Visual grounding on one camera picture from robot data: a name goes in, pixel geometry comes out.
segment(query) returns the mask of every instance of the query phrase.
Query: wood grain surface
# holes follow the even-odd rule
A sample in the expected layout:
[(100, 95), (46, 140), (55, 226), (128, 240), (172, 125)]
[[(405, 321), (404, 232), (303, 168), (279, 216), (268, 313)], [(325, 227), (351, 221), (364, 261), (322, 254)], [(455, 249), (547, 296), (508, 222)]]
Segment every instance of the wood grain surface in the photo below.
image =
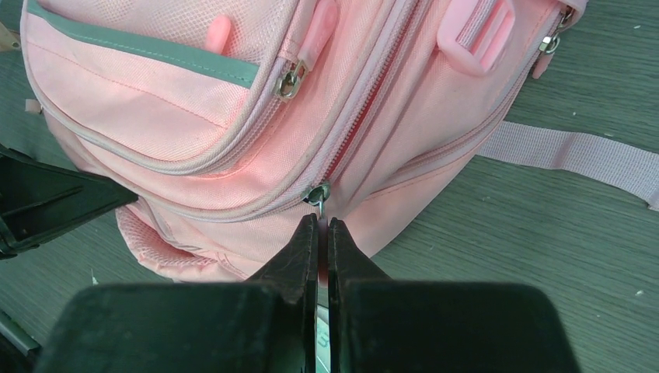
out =
[[(7, 27), (19, 3), (2, 3)], [(0, 79), (2, 143), (70, 166), (42, 119), (23, 112), (32, 93), (20, 54), (0, 54)], [(659, 152), (658, 90), (656, 0), (592, 0), (507, 118)], [(584, 371), (659, 372), (659, 213), (610, 186), (476, 158), (375, 262), (397, 278), (535, 285)], [(92, 270), (100, 283), (164, 281), (135, 263), (108, 214), (0, 262), (0, 309), (44, 342)]]

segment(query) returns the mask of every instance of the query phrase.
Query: pink backpack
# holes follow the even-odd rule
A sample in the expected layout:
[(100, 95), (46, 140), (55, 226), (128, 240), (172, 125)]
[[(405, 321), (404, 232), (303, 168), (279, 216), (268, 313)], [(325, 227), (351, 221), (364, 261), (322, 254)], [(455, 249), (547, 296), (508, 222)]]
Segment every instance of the pink backpack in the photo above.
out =
[[(233, 281), (319, 204), (374, 255), (477, 152), (584, 173), (656, 206), (656, 155), (501, 124), (586, 3), (25, 0), (21, 35), (62, 148), (141, 196), (117, 211), (139, 262)], [(656, 177), (599, 170), (610, 152)]]

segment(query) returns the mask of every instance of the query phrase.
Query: backpack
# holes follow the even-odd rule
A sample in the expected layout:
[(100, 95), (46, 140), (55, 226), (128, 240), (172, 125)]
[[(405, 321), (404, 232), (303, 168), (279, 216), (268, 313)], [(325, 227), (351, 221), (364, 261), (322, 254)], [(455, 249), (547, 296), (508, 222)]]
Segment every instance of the backpack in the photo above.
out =
[(319, 210), (374, 255), (475, 154), (659, 205), (657, 155), (503, 122), (586, 3), (25, 0), (21, 37), (67, 155), (140, 195), (117, 210), (138, 261), (235, 281)]

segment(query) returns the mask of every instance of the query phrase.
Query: green stripe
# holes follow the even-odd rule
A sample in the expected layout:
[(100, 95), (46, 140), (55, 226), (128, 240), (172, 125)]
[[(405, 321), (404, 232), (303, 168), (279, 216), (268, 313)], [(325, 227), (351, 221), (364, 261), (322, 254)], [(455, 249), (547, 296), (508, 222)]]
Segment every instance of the green stripe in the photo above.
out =
[(259, 67), (255, 64), (187, 45), (71, 21), (47, 11), (37, 3), (37, 0), (28, 1), (27, 11), (44, 19), (64, 35), (83, 43), (173, 64), (245, 88), (252, 86), (254, 77), (259, 71)]

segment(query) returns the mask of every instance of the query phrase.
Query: pink plastic buckle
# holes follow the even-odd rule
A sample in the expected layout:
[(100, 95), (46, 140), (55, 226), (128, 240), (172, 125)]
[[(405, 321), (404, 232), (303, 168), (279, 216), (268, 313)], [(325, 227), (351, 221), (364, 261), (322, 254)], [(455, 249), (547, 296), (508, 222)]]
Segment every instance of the pink plastic buckle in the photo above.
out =
[(491, 0), (453, 0), (448, 5), (437, 32), (437, 45), (451, 66), (462, 73), (484, 76), (490, 72), (510, 39), (515, 21), (512, 0), (498, 0), (484, 23), (476, 28), (477, 34), (466, 47), (459, 42), (462, 31), (472, 22), (477, 8)]

